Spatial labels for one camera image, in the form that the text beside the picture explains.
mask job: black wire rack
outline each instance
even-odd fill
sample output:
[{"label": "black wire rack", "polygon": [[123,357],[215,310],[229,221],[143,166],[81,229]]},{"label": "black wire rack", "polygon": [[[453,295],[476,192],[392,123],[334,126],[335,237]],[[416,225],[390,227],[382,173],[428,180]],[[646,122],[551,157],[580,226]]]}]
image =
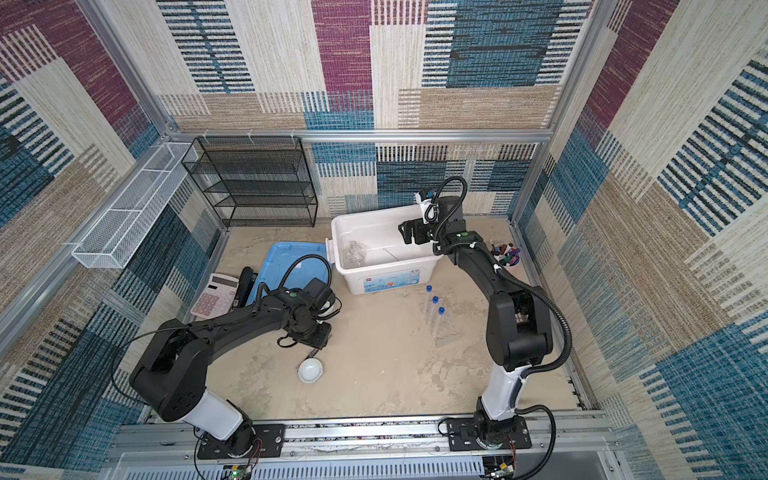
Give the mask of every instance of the black wire rack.
[{"label": "black wire rack", "polygon": [[227,227],[314,227],[317,195],[301,140],[198,137],[182,162]]}]

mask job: wire mesh shelf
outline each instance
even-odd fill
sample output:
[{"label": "wire mesh shelf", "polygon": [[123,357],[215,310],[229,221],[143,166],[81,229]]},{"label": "wire mesh shelf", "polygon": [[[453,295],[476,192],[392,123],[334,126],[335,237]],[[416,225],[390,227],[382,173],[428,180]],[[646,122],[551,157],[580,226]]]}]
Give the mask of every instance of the wire mesh shelf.
[{"label": "wire mesh shelf", "polygon": [[314,227],[317,195],[299,138],[198,137],[184,168],[227,227]]},{"label": "wire mesh shelf", "polygon": [[187,143],[166,143],[85,234],[72,256],[86,268],[122,269],[187,176]]}]

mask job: red wire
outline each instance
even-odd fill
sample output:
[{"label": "red wire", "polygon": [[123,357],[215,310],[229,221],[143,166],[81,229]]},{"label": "red wire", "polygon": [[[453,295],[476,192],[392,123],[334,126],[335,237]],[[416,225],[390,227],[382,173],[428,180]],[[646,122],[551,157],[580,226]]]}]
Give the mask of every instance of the red wire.
[{"label": "red wire", "polygon": [[517,449],[515,448],[515,443],[512,441],[512,436],[507,435],[507,440],[509,440],[509,446],[512,447],[512,468],[517,466],[518,460],[517,460]]},{"label": "red wire", "polygon": [[256,463],[254,463],[253,465],[255,466],[259,464],[259,459],[261,458],[261,439],[258,439],[258,440],[259,440],[259,446],[256,448],[256,450],[253,452],[253,454],[251,454],[250,458],[248,459],[248,463],[247,463],[248,465],[250,465],[250,461],[253,460],[254,456],[256,456]]}]

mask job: white wire basket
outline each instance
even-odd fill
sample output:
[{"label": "white wire basket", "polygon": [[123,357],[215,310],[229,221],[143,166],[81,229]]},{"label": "white wire basket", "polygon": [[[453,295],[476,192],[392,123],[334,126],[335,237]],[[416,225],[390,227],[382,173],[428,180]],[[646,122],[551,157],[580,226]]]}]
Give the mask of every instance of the white wire basket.
[{"label": "white wire basket", "polygon": [[197,156],[189,146],[169,142],[159,148],[85,234],[72,256],[85,268],[125,268],[187,176],[181,159],[187,151]]}]

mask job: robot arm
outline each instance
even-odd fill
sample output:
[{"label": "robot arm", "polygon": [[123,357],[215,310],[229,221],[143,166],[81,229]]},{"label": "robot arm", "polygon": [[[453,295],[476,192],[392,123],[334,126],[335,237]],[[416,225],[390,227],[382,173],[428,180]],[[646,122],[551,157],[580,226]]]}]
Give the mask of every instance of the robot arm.
[{"label": "robot arm", "polygon": [[[441,197],[442,189],[452,181],[462,184],[461,196]],[[488,299],[485,344],[496,367],[478,400],[474,435],[482,445],[498,448],[519,425],[516,410],[528,375],[562,366],[570,355],[571,333],[560,310],[540,287],[514,278],[498,265],[482,237],[467,231],[462,214],[466,192],[467,183],[461,177],[448,178],[437,192],[419,192],[416,201],[422,206],[422,217],[398,228],[405,243],[431,242],[435,255],[446,255]],[[550,311],[563,330],[564,348],[554,362],[543,366],[541,362],[553,347]]]},{"label": "robot arm", "polygon": [[206,390],[208,366],[233,348],[281,328],[287,332],[284,338],[322,349],[331,330],[322,315],[335,302],[329,285],[316,278],[303,289],[267,290],[252,306],[214,319],[188,325],[168,320],[131,373],[131,386],[164,421],[184,420],[214,437],[210,440],[217,449],[240,455],[253,446],[255,432],[247,415]]}]

